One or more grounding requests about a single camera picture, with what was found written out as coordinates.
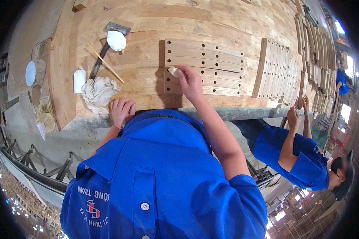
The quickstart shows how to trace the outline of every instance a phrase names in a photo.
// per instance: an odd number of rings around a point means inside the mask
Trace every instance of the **white glue bag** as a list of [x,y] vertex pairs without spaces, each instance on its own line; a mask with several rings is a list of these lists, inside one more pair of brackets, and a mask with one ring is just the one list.
[[126,47],[126,38],[121,32],[108,31],[108,37],[106,40],[113,50],[124,53],[124,49]]
[[79,66],[79,69],[73,74],[73,88],[75,94],[81,94],[81,88],[86,82],[86,72],[83,70],[82,65]]

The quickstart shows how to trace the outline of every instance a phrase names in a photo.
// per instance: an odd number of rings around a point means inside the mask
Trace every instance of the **chopstick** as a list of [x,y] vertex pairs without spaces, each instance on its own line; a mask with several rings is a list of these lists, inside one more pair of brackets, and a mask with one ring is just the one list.
[[120,77],[119,75],[117,75],[117,73],[108,65],[108,63],[106,63],[106,61],[93,49],[93,47],[92,47],[89,43],[87,43],[87,44],[88,44],[88,46],[93,50],[93,52],[96,53],[97,57],[101,59],[101,61],[104,63],[104,65],[105,65],[107,68],[109,68],[109,70],[110,70],[113,74],[115,74],[115,76],[116,76],[122,83],[125,83],[125,82],[121,79],[121,77]]

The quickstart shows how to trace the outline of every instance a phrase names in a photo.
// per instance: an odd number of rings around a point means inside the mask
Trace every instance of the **cup of white glue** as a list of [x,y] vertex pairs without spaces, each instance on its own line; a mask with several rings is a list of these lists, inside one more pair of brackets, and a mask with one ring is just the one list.
[[25,70],[25,81],[28,86],[34,86],[42,82],[45,77],[46,64],[44,60],[33,60],[28,63]]

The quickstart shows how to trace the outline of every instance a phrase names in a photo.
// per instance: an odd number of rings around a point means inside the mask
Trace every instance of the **dark pants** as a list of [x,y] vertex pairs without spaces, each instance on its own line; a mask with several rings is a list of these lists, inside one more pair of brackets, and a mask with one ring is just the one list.
[[259,132],[269,124],[263,119],[232,120],[230,122],[239,128],[242,135],[247,139],[250,151],[254,154],[256,138],[258,137]]

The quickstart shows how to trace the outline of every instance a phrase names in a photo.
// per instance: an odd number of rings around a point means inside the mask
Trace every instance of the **hand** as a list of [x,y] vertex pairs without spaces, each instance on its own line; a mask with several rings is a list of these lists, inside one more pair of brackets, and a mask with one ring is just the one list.
[[128,99],[116,99],[109,104],[113,125],[120,130],[124,129],[135,114],[135,101]]
[[289,112],[287,113],[287,120],[289,121],[290,130],[297,132],[299,115],[295,110],[295,106],[289,109]]
[[310,101],[309,98],[307,96],[305,96],[302,99],[302,103],[303,103],[303,108],[304,108],[304,114],[307,116],[309,115],[309,109],[310,109]]
[[190,102],[195,105],[204,100],[201,76],[190,66],[175,65],[178,68],[178,78],[182,87],[182,92]]

